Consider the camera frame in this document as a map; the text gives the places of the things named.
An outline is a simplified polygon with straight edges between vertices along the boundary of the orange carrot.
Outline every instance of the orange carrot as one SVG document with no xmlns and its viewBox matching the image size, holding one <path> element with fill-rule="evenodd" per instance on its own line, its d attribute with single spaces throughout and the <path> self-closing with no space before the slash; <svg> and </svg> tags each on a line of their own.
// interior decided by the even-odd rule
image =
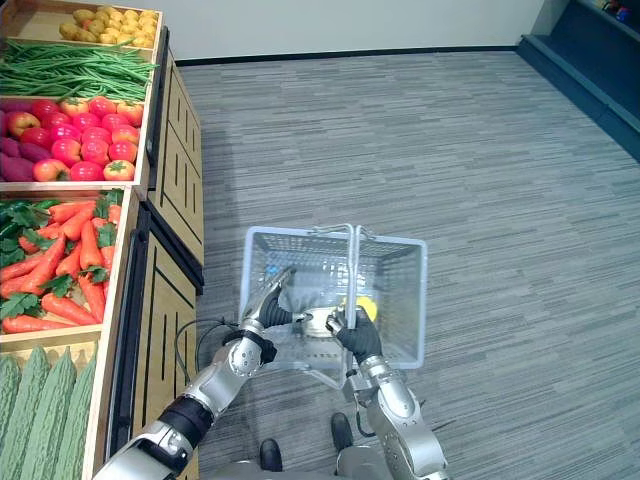
<svg viewBox="0 0 640 480">
<path fill-rule="evenodd" d="M 3 298 L 9 298 L 12 293 L 19 292 L 26 277 L 26 275 L 23 275 L 22 277 L 12 278 L 11 280 L 5 280 L 2 282 L 2 285 L 0 285 L 0 296 Z"/>
<path fill-rule="evenodd" d="M 93 217 L 93 219 L 91 220 L 91 223 L 93 223 L 93 226 L 96 227 L 96 230 L 99 228 L 104 227 L 107 222 L 104 218 L 100 218 L 100 217 Z"/>
<path fill-rule="evenodd" d="M 53 293 L 47 293 L 42 297 L 42 309 L 45 312 L 60 315 L 77 325 L 94 325 L 97 323 L 86 308 L 78 305 L 70 298 L 56 297 Z"/>
<path fill-rule="evenodd" d="M 30 317 L 29 315 L 18 315 L 14 318 L 2 320 L 2 330 L 4 333 L 39 332 L 40 330 L 54 330 L 56 328 L 73 327 L 66 323 L 51 322 L 41 318 Z"/>
<path fill-rule="evenodd" d="M 120 213 L 122 212 L 122 207 L 120 205 L 109 205 L 109 221 L 111 223 L 115 223 L 116 227 L 118 223 L 120 223 Z"/>
<path fill-rule="evenodd" d="M 49 207 L 49 213 L 51 214 L 51 218 L 54 222 L 64 223 L 80 210 L 88 207 L 91 207 L 92 210 L 96 208 L 95 200 L 91 200 L 88 202 L 61 203 L 60 205 Z"/>
<path fill-rule="evenodd" d="M 61 233 L 56 242 L 40 257 L 40 263 L 36 268 L 26 275 L 24 283 L 20 286 L 21 292 L 43 294 L 44 290 L 40 288 L 40 285 L 53 278 L 56 267 L 64 255 L 66 241 L 64 234 Z"/>
<path fill-rule="evenodd" d="M 36 268 L 40 263 L 42 255 L 34 255 L 21 262 L 14 263 L 0 270 L 0 283 L 4 283 L 12 278 L 21 277 L 26 275 L 31 270 Z"/>
<path fill-rule="evenodd" d="M 93 317 L 96 319 L 96 323 L 102 323 L 105 304 L 104 290 L 99 283 L 92 283 L 90 277 L 91 274 L 80 275 L 78 277 L 78 284 L 84 294 L 84 298 L 87 299 L 89 310 L 91 310 Z"/>
<path fill-rule="evenodd" d="M 18 243 L 20 244 L 22 249 L 29 254 L 36 253 L 38 250 L 40 250 L 37 246 L 27 240 L 27 237 L 20 237 L 18 239 Z"/>
<path fill-rule="evenodd" d="M 71 253 L 58 264 L 58 268 L 56 268 L 56 276 L 69 274 L 74 279 L 78 278 L 78 273 L 80 273 L 81 248 L 82 243 L 78 242 L 76 246 L 73 247 Z"/>
<path fill-rule="evenodd" d="M 87 220 L 91 220 L 93 218 L 93 208 L 84 207 L 78 213 L 76 213 L 69 220 L 64 222 L 60 227 L 60 231 L 64 233 L 69 240 L 73 240 L 74 242 L 80 238 L 80 232 L 82 231 L 82 226 L 85 224 Z"/>
<path fill-rule="evenodd" d="M 80 250 L 80 266 L 82 269 L 85 270 L 91 265 L 102 267 L 102 255 L 100 255 L 100 250 L 98 250 L 96 231 L 93 228 L 92 222 L 84 223 L 80 238 L 82 239 L 82 248 Z"/>
<path fill-rule="evenodd" d="M 110 245 L 108 247 L 102 247 L 100 249 L 100 253 L 102 254 L 102 260 L 104 268 L 111 272 L 111 267 L 113 266 L 113 255 L 116 251 L 115 245 Z"/>
</svg>

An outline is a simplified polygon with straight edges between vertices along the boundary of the red apple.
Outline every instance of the red apple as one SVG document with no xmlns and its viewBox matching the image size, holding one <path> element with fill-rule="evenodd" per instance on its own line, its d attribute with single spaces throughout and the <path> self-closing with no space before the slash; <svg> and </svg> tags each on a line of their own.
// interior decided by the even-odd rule
<svg viewBox="0 0 640 480">
<path fill-rule="evenodd" d="M 119 113 L 108 113 L 102 117 L 102 128 L 112 131 L 117 125 L 129 125 L 129 120 Z"/>
<path fill-rule="evenodd" d="M 40 160 L 33 165 L 33 178 L 37 182 L 69 180 L 69 173 L 69 167 L 55 158 Z"/>
<path fill-rule="evenodd" d="M 109 113 L 116 113 L 116 104 L 102 96 L 93 97 L 89 100 L 89 111 L 102 118 Z"/>
<path fill-rule="evenodd" d="M 82 144 L 82 159 L 86 162 L 97 163 L 103 167 L 109 163 L 109 144 L 103 140 L 89 140 Z"/>
<path fill-rule="evenodd" d="M 88 142 L 89 140 L 102 140 L 111 143 L 111 133 L 102 127 L 87 127 L 82 132 L 82 143 Z"/>
<path fill-rule="evenodd" d="M 11 112 L 7 115 L 7 127 L 14 137 L 20 138 L 20 135 L 27 129 L 39 127 L 40 120 L 35 115 L 27 112 Z"/>
<path fill-rule="evenodd" d="M 22 135 L 20 135 L 20 143 L 33 143 L 39 147 L 49 150 L 53 140 L 49 135 L 49 130 L 41 127 L 27 128 Z"/>
<path fill-rule="evenodd" d="M 111 160 L 125 160 L 134 163 L 138 147 L 131 142 L 115 142 L 109 147 L 109 158 Z"/>
<path fill-rule="evenodd" d="M 129 123 L 134 127 L 142 125 L 142 114 L 144 113 L 142 105 L 126 102 L 119 103 L 118 113 L 127 117 Z"/>
<path fill-rule="evenodd" d="M 53 100 L 34 100 L 31 104 L 31 112 L 38 117 L 38 120 L 43 121 L 47 115 L 57 113 L 60 111 L 60 107 Z"/>
<path fill-rule="evenodd" d="M 76 141 L 80 141 L 80 130 L 68 123 L 55 125 L 51 130 L 49 130 L 49 132 L 51 133 L 51 139 L 54 142 L 56 140 L 62 140 L 63 138 L 73 138 Z"/>
<path fill-rule="evenodd" d="M 82 161 L 80 156 L 80 142 L 72 138 L 63 138 L 56 140 L 51 146 L 51 155 L 56 160 L 64 162 L 67 167 L 73 167 L 74 164 Z"/>
<path fill-rule="evenodd" d="M 131 125 L 116 125 L 111 130 L 111 140 L 116 142 L 131 142 L 137 145 L 140 141 L 140 132 Z"/>
<path fill-rule="evenodd" d="M 73 117 L 73 126 L 83 132 L 85 128 L 99 127 L 100 119 L 93 113 L 79 113 Z"/>
<path fill-rule="evenodd" d="M 49 128 L 55 127 L 56 125 L 62 125 L 63 123 L 71 124 L 71 117 L 62 112 L 54 112 L 50 113 L 46 117 L 42 119 L 42 127 Z"/>
<path fill-rule="evenodd" d="M 74 182 L 99 182 L 104 180 L 102 167 L 93 162 L 79 162 L 71 167 L 71 180 Z"/>
</svg>

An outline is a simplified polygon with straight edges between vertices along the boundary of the wooden crate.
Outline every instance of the wooden crate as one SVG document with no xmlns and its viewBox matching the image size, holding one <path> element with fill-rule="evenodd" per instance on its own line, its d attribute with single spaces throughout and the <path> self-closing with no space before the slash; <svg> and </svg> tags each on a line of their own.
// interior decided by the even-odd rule
<svg viewBox="0 0 640 480">
<path fill-rule="evenodd" d="M 0 335 L 0 351 L 3 353 L 22 352 L 20 355 L 23 356 L 27 355 L 27 351 L 36 345 L 41 345 L 45 348 L 55 347 L 57 349 L 63 349 L 64 346 L 70 345 L 72 346 L 72 351 L 80 352 L 89 348 L 89 344 L 93 345 L 94 341 L 99 341 L 83 467 L 83 479 L 87 480 L 93 477 L 94 468 L 103 463 L 105 425 L 108 420 L 110 385 L 113 374 L 113 355 L 125 283 L 129 237 L 137 223 L 139 206 L 137 196 L 133 193 L 131 187 L 117 185 L 104 187 L 106 190 L 111 188 L 123 188 L 124 200 L 116 236 L 116 251 L 113 258 L 103 323 L 101 325 L 70 327 L 44 332 Z M 61 198 L 65 201 L 73 201 L 96 198 L 98 195 L 99 190 L 85 188 L 85 190 L 75 190 L 72 193 L 62 190 L 3 192 L 1 197 L 3 199 L 27 198 L 32 200 Z"/>
<path fill-rule="evenodd" d="M 204 264 L 204 205 L 200 119 L 168 53 L 155 188 L 149 201 Z"/>
<path fill-rule="evenodd" d="M 74 22 L 71 14 L 74 10 L 84 8 L 93 12 L 103 4 L 100 3 L 75 3 L 58 0 L 7 0 L 0 9 L 0 36 L 12 40 L 44 41 L 65 43 L 70 45 L 101 45 L 102 43 L 87 43 L 64 40 L 58 31 L 61 23 Z M 141 9 L 115 6 L 116 9 L 134 10 Z M 141 48 L 140 54 L 149 61 L 155 59 L 160 39 L 160 29 L 163 25 L 162 12 L 158 14 L 158 27 L 153 48 Z"/>
</svg>

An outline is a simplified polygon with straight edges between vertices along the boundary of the potato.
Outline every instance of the potato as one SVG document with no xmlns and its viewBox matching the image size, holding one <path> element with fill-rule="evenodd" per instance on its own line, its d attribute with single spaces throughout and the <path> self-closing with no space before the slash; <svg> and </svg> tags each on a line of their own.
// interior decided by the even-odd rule
<svg viewBox="0 0 640 480">
<path fill-rule="evenodd" d="M 99 36 L 102 32 L 104 32 L 104 23 L 102 23 L 100 20 L 94 20 L 89 24 L 89 31 L 96 37 Z"/>
<path fill-rule="evenodd" d="M 78 26 L 70 22 L 61 23 L 60 28 L 58 29 L 60 35 L 62 35 L 62 38 L 65 40 L 75 40 L 78 35 L 78 30 L 80 30 Z"/>
<path fill-rule="evenodd" d="M 91 10 L 86 10 L 84 8 L 75 10 L 73 12 L 73 19 L 78 23 L 78 25 L 82 25 L 82 22 L 84 22 L 85 20 L 93 20 L 95 16 L 96 14 Z"/>
<path fill-rule="evenodd" d="M 112 35 L 111 33 L 102 33 L 100 34 L 100 43 L 114 45 L 118 43 L 118 37 L 116 35 Z"/>
<path fill-rule="evenodd" d="M 93 33 L 88 32 L 87 30 L 80 30 L 78 32 L 78 37 L 76 38 L 76 40 L 79 40 L 81 42 L 97 43 L 98 37 L 95 36 Z"/>
</svg>

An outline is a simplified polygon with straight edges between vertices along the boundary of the tomato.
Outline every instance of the tomato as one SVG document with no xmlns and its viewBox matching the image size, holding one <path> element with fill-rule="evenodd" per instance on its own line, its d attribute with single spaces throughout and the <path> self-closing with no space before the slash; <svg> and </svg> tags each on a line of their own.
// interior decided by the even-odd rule
<svg viewBox="0 0 640 480">
<path fill-rule="evenodd" d="M 108 113 L 116 113 L 116 104 L 105 97 L 93 97 L 89 100 L 89 111 L 102 118 Z"/>
<path fill-rule="evenodd" d="M 69 167 L 55 158 L 40 160 L 33 165 L 33 178 L 37 182 L 69 180 Z"/>
<path fill-rule="evenodd" d="M 129 120 L 119 113 L 109 113 L 102 117 L 102 128 L 111 132 L 117 125 L 129 125 Z"/>
<path fill-rule="evenodd" d="M 60 102 L 60 109 L 62 113 L 75 117 L 79 113 L 87 113 L 89 111 L 89 103 L 84 100 L 77 100 L 70 98 L 69 100 L 63 100 Z"/>
<path fill-rule="evenodd" d="M 142 105 L 135 103 L 120 103 L 118 104 L 118 113 L 127 117 L 129 123 L 134 127 L 142 125 L 142 114 L 144 108 Z"/>
<path fill-rule="evenodd" d="M 85 128 L 99 127 L 100 119 L 93 113 L 79 113 L 73 117 L 73 126 L 83 132 Z"/>
<path fill-rule="evenodd" d="M 67 123 L 52 127 L 49 133 L 51 134 L 51 140 L 54 142 L 63 138 L 73 138 L 76 141 L 80 141 L 80 130 Z"/>
<path fill-rule="evenodd" d="M 93 162 L 78 162 L 71 167 L 71 180 L 74 182 L 99 182 L 104 180 L 102 167 Z"/>
<path fill-rule="evenodd" d="M 31 113 L 33 113 L 38 120 L 42 121 L 47 115 L 57 113 L 60 111 L 58 104 L 52 100 L 40 99 L 35 100 L 31 104 Z"/>
<path fill-rule="evenodd" d="M 105 180 L 125 181 L 133 180 L 136 173 L 136 167 L 132 163 L 122 160 L 116 160 L 115 162 L 108 163 L 104 167 Z"/>
<path fill-rule="evenodd" d="M 88 142 L 89 140 L 102 140 L 111 143 L 111 133 L 102 127 L 87 127 L 82 132 L 82 143 Z"/>
<path fill-rule="evenodd" d="M 22 132 L 22 135 L 20 135 L 20 143 L 33 143 L 34 145 L 49 150 L 53 140 L 51 140 L 49 130 L 46 128 L 32 127 Z"/>
<path fill-rule="evenodd" d="M 42 119 L 43 128 L 52 128 L 63 123 L 71 124 L 71 117 L 62 112 L 50 113 Z"/>
</svg>

